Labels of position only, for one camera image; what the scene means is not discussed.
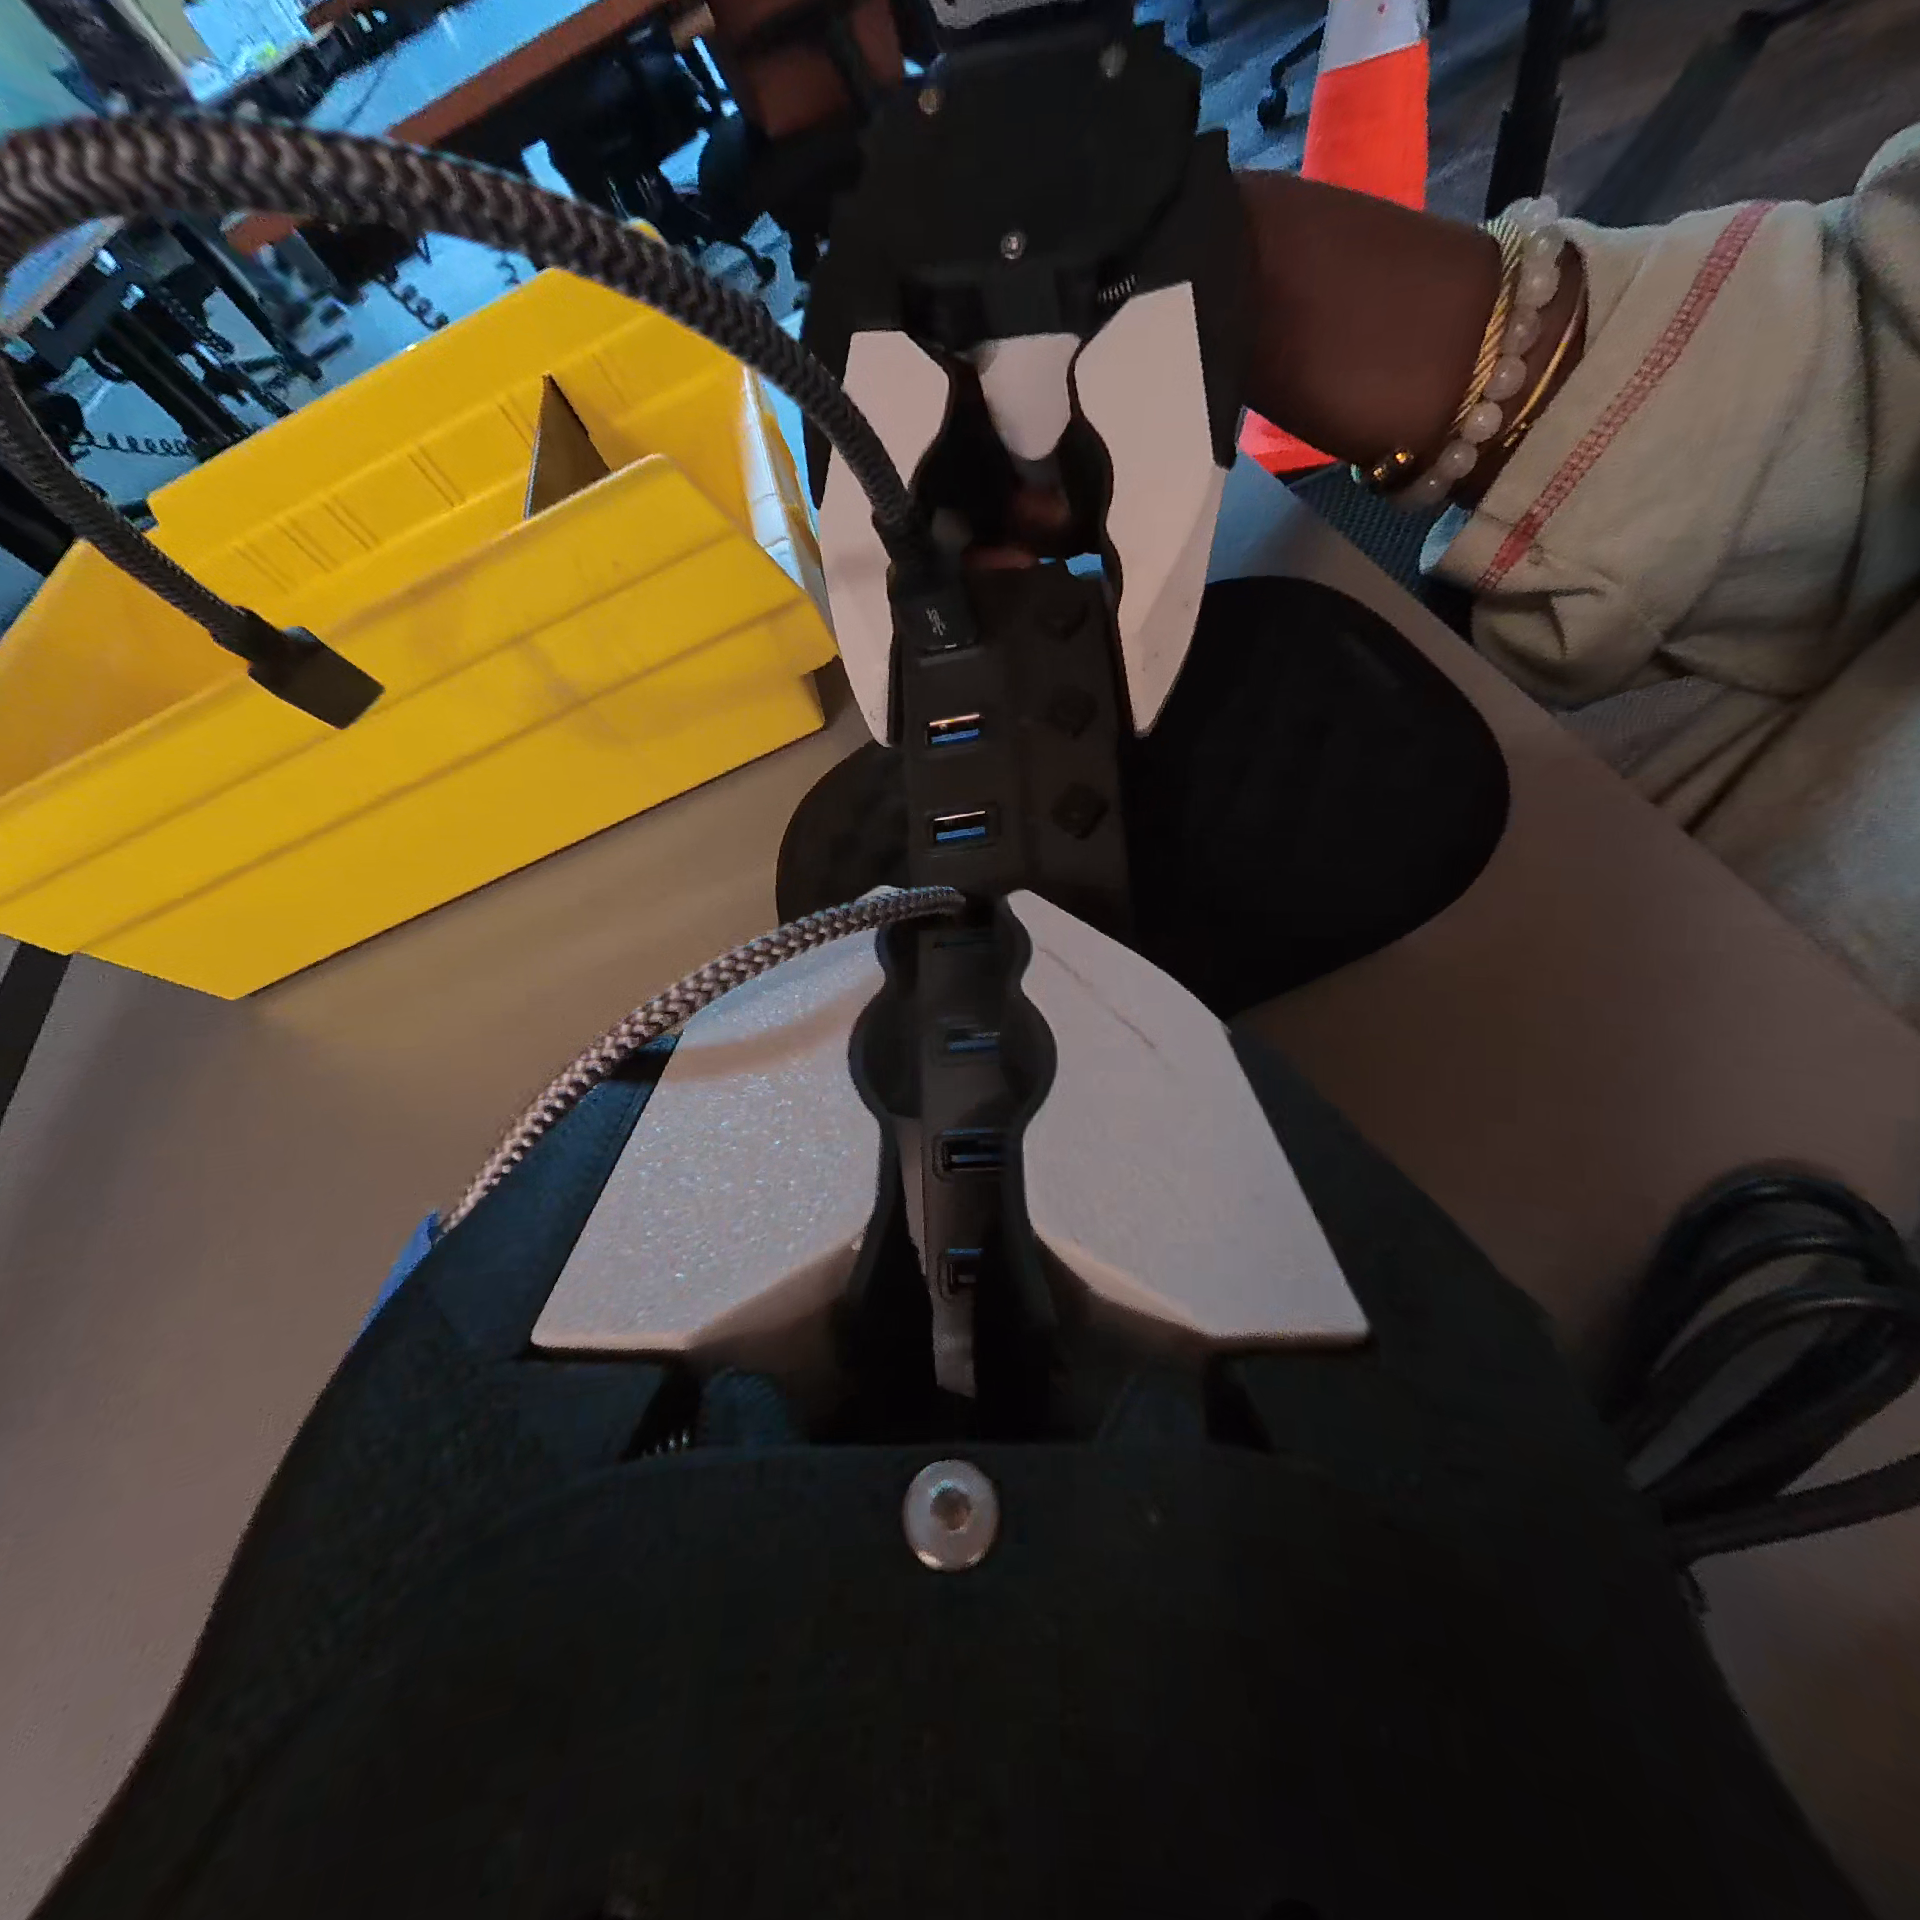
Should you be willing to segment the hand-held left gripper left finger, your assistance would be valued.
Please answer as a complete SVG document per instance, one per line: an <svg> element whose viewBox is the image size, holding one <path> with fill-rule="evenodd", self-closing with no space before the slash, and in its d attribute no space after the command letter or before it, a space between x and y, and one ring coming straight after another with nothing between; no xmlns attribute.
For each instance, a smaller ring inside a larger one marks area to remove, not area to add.
<svg viewBox="0 0 1920 1920"><path fill-rule="evenodd" d="M850 1068L880 988L867 928L686 1024L539 1310L539 1353L834 1366L834 1313L900 1186Z"/></svg>

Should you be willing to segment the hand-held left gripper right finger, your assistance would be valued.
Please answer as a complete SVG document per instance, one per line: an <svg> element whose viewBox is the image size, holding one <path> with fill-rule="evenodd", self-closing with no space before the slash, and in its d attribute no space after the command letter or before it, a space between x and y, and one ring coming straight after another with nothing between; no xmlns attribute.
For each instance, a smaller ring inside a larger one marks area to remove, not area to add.
<svg viewBox="0 0 1920 1920"><path fill-rule="evenodd" d="M1186 1346L1362 1344L1369 1320L1227 1026L1057 902L1009 908L1053 1052L1021 1139L1041 1246L1092 1301Z"/></svg>

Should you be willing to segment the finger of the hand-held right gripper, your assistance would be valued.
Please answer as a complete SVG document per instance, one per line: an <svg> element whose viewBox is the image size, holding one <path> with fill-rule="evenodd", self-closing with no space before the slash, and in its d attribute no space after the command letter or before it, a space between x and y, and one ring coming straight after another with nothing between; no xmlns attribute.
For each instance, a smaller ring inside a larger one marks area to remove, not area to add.
<svg viewBox="0 0 1920 1920"><path fill-rule="evenodd" d="M1229 475L1216 460L1193 285L1132 294L1073 360L1073 400L1110 475L1101 550L1117 569L1128 709L1148 737L1193 644Z"/></svg>
<svg viewBox="0 0 1920 1920"><path fill-rule="evenodd" d="M862 329L848 342L843 389L910 485L953 411L953 372L897 329ZM893 742L890 557L873 506L848 462L834 453L820 502L820 560L827 618L856 709L880 745Z"/></svg>

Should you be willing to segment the black usb hub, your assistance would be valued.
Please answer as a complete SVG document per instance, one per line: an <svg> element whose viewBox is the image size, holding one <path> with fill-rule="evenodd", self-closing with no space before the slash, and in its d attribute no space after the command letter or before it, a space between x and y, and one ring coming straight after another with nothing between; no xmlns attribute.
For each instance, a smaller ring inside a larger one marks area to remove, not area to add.
<svg viewBox="0 0 1920 1920"><path fill-rule="evenodd" d="M962 897L916 930L898 988L929 1283L936 1306L968 1313L981 1430L1027 1438L1051 1425L1058 1346L1021 1165L1053 1045L1024 1000L1033 952L1010 899L1110 937L1137 925L1134 731L1106 585L1060 562L970 573L916 610L897 683L907 876Z"/></svg>

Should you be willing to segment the yellow plastic bin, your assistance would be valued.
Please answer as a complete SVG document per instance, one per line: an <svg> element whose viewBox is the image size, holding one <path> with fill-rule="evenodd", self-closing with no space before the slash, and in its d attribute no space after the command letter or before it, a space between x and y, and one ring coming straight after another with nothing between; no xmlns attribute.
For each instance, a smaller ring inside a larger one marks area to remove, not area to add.
<svg viewBox="0 0 1920 1920"><path fill-rule="evenodd" d="M768 393L587 278L539 273L152 510L382 698L326 728L69 547L3 658L3 930L52 953L248 997L826 720Z"/></svg>

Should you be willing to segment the person's right forearm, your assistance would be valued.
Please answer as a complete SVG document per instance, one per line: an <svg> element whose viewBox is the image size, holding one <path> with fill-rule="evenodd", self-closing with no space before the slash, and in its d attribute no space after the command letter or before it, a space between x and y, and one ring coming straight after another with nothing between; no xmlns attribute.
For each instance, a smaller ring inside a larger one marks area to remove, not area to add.
<svg viewBox="0 0 1920 1920"><path fill-rule="evenodd" d="M1916 597L1916 129L1842 198L1565 237L1581 355L1429 573L1549 707L1810 696Z"/></svg>

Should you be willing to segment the person's right hand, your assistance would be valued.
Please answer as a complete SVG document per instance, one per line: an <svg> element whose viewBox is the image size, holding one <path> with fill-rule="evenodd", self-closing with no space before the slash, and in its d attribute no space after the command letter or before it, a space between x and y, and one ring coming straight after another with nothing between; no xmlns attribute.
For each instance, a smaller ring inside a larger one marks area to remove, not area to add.
<svg viewBox="0 0 1920 1920"><path fill-rule="evenodd" d="M1480 227L1285 172L1236 172L1252 245L1243 405L1344 464L1454 437L1501 291Z"/></svg>

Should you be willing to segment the black mouse pad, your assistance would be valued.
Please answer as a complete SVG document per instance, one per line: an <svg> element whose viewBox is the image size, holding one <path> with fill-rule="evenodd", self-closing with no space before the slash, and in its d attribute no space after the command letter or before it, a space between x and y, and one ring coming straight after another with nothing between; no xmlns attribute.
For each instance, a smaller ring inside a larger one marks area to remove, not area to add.
<svg viewBox="0 0 1920 1920"><path fill-rule="evenodd" d="M1506 826L1504 756L1467 698L1317 582L1206 587L1156 728L1125 748L1137 925L1108 937L1224 1019L1435 918ZM912 885L904 755L869 742L790 817L776 902L795 921L882 885Z"/></svg>

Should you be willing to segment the orange traffic cone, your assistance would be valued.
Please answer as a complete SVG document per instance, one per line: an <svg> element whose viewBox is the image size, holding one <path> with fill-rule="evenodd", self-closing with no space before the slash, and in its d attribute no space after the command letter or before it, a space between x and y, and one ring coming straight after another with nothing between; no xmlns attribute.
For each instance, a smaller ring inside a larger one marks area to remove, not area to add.
<svg viewBox="0 0 1920 1920"><path fill-rule="evenodd" d="M1296 176L1427 210L1429 66L1427 4L1331 4L1304 172ZM1344 464L1261 421L1245 405L1240 450L1280 481Z"/></svg>

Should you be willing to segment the black office chair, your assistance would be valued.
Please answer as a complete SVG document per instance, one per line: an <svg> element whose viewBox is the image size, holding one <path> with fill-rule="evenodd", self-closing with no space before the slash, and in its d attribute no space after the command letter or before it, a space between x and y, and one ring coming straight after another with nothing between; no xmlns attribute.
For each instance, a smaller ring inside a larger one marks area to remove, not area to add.
<svg viewBox="0 0 1920 1920"><path fill-rule="evenodd" d="M708 107L672 29L651 20L544 84L530 144L544 146L577 198L666 229L681 204L666 162L707 131Z"/></svg>

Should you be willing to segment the gold bangle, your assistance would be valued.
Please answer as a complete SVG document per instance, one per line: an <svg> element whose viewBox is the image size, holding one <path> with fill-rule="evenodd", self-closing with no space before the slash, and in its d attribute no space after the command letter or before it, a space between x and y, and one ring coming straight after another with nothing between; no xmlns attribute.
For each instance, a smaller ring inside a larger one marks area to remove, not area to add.
<svg viewBox="0 0 1920 1920"><path fill-rule="evenodd" d="M1577 294L1537 366L1531 360L1562 300L1571 258L1562 208L1552 198L1522 198L1483 230L1500 250L1500 284L1442 445L1430 454L1401 445L1374 464L1352 467L1357 486L1403 513L1434 513L1461 498L1474 477L1524 441L1587 317L1587 297Z"/></svg>

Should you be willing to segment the black stand pole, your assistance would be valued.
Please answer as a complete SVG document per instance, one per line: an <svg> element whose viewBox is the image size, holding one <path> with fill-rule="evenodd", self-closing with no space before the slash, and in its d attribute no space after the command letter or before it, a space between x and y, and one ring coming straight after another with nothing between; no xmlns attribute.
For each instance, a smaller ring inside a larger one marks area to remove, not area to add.
<svg viewBox="0 0 1920 1920"><path fill-rule="evenodd" d="M1496 220L1518 201L1544 194L1562 77L1579 2L1530 2L1512 94L1500 116L1481 217Z"/></svg>

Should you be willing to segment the orange edged table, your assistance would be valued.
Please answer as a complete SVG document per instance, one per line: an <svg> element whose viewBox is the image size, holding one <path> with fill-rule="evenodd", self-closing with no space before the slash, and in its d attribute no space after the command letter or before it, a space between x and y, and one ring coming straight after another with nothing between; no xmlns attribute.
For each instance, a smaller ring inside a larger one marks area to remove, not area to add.
<svg viewBox="0 0 1920 1920"><path fill-rule="evenodd" d="M707 11L701 2L457 4L334 82L305 125L510 166L524 149L594 120L610 88L596 76L635 34Z"/></svg>

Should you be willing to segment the black table frame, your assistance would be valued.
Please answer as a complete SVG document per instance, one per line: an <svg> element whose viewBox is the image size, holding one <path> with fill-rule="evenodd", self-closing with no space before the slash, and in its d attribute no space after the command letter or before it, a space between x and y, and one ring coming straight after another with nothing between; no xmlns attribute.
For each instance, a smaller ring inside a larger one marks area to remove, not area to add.
<svg viewBox="0 0 1920 1920"><path fill-rule="evenodd" d="M171 438L97 438L67 449L138 450L204 462L292 413L288 390L316 386L324 360L261 300L222 230L182 220L93 220L4 269L4 350L33 409L51 421L52 386L73 368L131 389L177 427Z"/></svg>

